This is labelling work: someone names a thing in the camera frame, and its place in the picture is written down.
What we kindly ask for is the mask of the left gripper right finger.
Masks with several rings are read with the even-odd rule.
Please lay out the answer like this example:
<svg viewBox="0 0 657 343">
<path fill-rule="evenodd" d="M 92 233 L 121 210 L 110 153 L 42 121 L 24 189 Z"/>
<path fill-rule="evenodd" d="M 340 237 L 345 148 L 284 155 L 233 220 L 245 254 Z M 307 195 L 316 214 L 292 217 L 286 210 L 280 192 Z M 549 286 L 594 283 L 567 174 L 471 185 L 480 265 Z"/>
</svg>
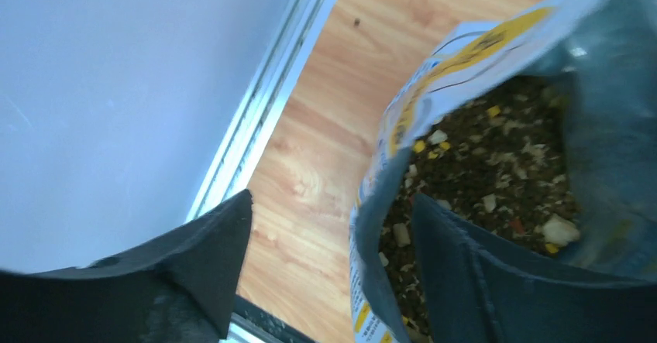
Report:
<svg viewBox="0 0 657 343">
<path fill-rule="evenodd" d="M 438 342 L 654 342 L 656 285 L 537 255 L 418 194 L 412 226 Z"/>
</svg>

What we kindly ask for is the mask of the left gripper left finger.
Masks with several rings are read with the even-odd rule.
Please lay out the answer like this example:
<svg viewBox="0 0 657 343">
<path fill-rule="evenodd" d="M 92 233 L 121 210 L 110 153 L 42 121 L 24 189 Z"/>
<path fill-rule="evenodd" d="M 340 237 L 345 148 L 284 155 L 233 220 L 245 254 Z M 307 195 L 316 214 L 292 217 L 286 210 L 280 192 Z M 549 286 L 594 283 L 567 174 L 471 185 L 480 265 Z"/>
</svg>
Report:
<svg viewBox="0 0 657 343">
<path fill-rule="evenodd" d="M 3 342 L 225 339 L 249 244 L 252 194 L 84 268 L 1 273 Z"/>
</svg>

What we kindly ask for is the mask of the pet food bag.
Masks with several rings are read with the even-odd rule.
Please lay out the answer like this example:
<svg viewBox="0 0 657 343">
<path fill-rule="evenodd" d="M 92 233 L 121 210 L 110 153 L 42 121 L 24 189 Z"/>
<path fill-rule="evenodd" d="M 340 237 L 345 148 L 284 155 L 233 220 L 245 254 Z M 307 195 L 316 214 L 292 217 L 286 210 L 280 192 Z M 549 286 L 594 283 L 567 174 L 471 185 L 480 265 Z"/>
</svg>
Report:
<svg viewBox="0 0 657 343">
<path fill-rule="evenodd" d="M 543 79 L 564 98 L 562 147 L 581 236 L 544 257 L 656 285 L 656 0 L 545 0 L 503 22 L 457 26 L 384 112 L 349 226 L 358 342 L 438 342 L 429 316 L 425 340 L 405 327 L 380 233 L 416 142 L 515 77 Z"/>
</svg>

